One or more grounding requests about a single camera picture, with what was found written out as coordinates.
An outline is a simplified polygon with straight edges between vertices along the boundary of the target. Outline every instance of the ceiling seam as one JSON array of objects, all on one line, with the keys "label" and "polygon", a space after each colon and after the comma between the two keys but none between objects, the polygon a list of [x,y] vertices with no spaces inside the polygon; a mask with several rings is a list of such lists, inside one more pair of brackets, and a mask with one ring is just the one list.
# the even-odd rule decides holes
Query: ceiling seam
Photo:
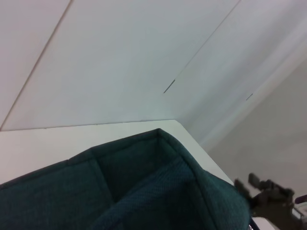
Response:
[{"label": "ceiling seam", "polygon": [[199,51],[204,47],[204,45],[209,41],[209,39],[213,36],[213,34],[218,30],[218,28],[224,23],[224,21],[228,18],[228,16],[234,11],[234,9],[238,6],[238,4],[241,2],[239,0],[234,7],[229,11],[229,13],[224,17],[224,19],[219,23],[219,25],[216,27],[216,29],[210,34],[210,36],[204,41],[204,43],[200,46],[200,48],[196,51],[196,53],[193,55],[193,57],[187,62],[187,64],[184,66],[182,71],[175,77],[174,81],[181,75],[181,73],[186,69],[186,67],[190,64],[190,62],[195,58],[195,56],[199,53]]},{"label": "ceiling seam", "polygon": [[36,63],[34,64],[34,66],[33,66],[32,70],[31,70],[29,76],[28,76],[27,79],[25,80],[24,85],[23,85],[22,88],[20,89],[20,91],[19,91],[19,93],[18,93],[16,99],[14,100],[14,102],[13,102],[11,108],[10,108],[10,110],[8,111],[7,115],[5,116],[5,119],[3,120],[3,122],[2,122],[2,124],[1,124],[1,126],[0,126],[0,131],[2,131],[2,128],[3,128],[4,124],[5,124],[5,122],[7,121],[8,117],[10,116],[10,114],[11,114],[11,112],[12,112],[14,106],[16,105],[18,99],[20,98],[20,96],[21,96],[21,94],[22,94],[24,88],[26,87],[27,83],[29,82],[29,79],[30,79],[31,76],[33,75],[33,73],[34,73],[34,71],[35,71],[35,69],[36,69],[38,63],[40,62],[42,56],[44,55],[44,53],[45,53],[45,51],[46,51],[46,49],[47,49],[47,47],[48,47],[48,45],[49,45],[51,39],[53,38],[54,34],[55,34],[56,31],[58,30],[58,27],[59,27],[59,25],[61,24],[61,22],[63,21],[63,18],[64,18],[64,16],[66,15],[68,9],[70,8],[72,2],[73,2],[73,0],[70,0],[70,1],[69,1],[69,3],[68,3],[68,5],[67,5],[66,9],[64,10],[62,16],[60,17],[60,19],[59,19],[59,21],[58,21],[56,27],[54,28],[54,30],[53,30],[53,32],[52,32],[50,38],[48,39],[48,41],[47,41],[45,47],[43,48],[42,52],[40,53],[40,55],[39,55],[39,57],[38,57],[38,59],[37,59],[37,61],[36,61]]}]

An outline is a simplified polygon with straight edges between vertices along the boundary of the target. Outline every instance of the white wall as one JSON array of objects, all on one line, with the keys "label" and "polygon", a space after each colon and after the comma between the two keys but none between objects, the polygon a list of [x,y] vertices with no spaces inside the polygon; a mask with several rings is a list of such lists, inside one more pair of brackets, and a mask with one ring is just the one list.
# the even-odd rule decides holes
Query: white wall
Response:
[{"label": "white wall", "polygon": [[69,0],[0,0],[0,127]]},{"label": "white wall", "polygon": [[233,180],[248,174],[307,194],[307,59],[209,155]]},{"label": "white wall", "polygon": [[252,93],[299,65],[306,10],[302,0],[74,0],[2,130],[176,119],[208,150]]}]

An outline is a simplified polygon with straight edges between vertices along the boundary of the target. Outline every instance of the white table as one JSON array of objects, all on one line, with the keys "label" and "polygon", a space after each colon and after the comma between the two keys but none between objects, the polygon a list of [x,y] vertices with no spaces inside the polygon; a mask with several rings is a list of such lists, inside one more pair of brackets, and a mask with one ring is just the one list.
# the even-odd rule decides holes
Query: white table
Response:
[{"label": "white table", "polygon": [[205,170],[231,183],[179,122],[167,120],[0,132],[0,184],[92,146],[156,128],[176,137]]}]

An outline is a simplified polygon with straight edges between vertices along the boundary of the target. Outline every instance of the dark green fabric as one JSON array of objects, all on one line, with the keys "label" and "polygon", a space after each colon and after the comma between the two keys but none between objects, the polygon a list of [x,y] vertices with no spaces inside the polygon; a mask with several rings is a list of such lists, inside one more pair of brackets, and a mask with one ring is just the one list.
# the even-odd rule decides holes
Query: dark green fabric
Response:
[{"label": "dark green fabric", "polygon": [[190,167],[177,157],[138,182],[93,224],[91,230],[111,230],[136,211],[146,210],[162,197],[185,188],[195,181]]},{"label": "dark green fabric", "polygon": [[84,230],[175,158],[195,180],[124,218],[118,230],[246,230],[248,205],[161,129],[92,147],[0,185],[1,230]]}]

